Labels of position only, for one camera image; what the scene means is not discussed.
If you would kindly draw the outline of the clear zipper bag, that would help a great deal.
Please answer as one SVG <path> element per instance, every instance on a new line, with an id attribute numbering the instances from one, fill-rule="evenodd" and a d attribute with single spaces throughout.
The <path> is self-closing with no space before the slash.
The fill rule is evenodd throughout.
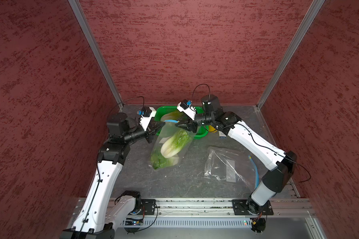
<path id="1" fill-rule="evenodd" d="M 214 181 L 239 184 L 250 191 L 259 185 L 258 168 L 251 155 L 233 149 L 209 147 L 204 177 Z"/>
<path id="2" fill-rule="evenodd" d="M 178 165 L 195 137 L 194 132 L 177 127 L 177 120 L 164 123 L 150 157 L 150 166 L 154 170 Z"/>

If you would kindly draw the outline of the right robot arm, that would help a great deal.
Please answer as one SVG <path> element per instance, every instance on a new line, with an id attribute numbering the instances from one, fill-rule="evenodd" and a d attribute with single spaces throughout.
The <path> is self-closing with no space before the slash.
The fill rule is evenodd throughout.
<path id="1" fill-rule="evenodd" d="M 248 149 L 267 168 L 261 182 L 246 201 L 249 214 L 259 215 L 268 201 L 277 193 L 282 192 L 293 176 L 297 166 L 297 155 L 269 143 L 241 117 L 233 112 L 223 110 L 215 95 L 206 95 L 201 99 L 203 113 L 197 113 L 192 101 L 182 100 L 177 110 L 186 114 L 187 119 L 176 124 L 177 127 L 195 132 L 198 127 L 211 125 L 226 136 L 236 140 Z"/>

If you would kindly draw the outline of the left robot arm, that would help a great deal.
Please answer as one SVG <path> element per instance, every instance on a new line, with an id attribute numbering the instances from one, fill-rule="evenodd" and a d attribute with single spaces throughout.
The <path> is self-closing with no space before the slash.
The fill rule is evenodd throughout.
<path id="1" fill-rule="evenodd" d="M 126 113 L 111 115 L 107 121 L 108 140 L 97 155 L 96 171 L 85 203 L 70 229 L 62 231 L 62 239 L 113 239 L 115 231 L 131 212 L 141 208 L 139 192 L 126 192 L 112 210 L 108 204 L 115 182 L 125 164 L 131 144 L 154 135 L 165 125 L 152 121 L 153 107 L 142 107 L 139 120 Z"/>

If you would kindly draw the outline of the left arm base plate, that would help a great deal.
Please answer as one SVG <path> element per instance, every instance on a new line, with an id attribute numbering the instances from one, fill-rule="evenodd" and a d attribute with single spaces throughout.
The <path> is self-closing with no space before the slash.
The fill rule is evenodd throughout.
<path id="1" fill-rule="evenodd" d="M 138 203 L 137 208 L 130 212 L 130 216 L 143 216 L 143 215 L 155 215 L 157 213 L 156 210 L 156 199 L 142 199 L 141 202 Z"/>

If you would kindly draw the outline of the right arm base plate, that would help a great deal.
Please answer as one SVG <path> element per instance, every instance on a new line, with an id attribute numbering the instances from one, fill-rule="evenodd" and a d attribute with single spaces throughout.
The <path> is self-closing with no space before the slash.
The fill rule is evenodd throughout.
<path id="1" fill-rule="evenodd" d="M 268 200 L 263 206 L 257 205 L 253 200 L 249 199 L 233 199 L 232 208 L 236 216 L 273 216 L 274 212 L 270 201 Z"/>

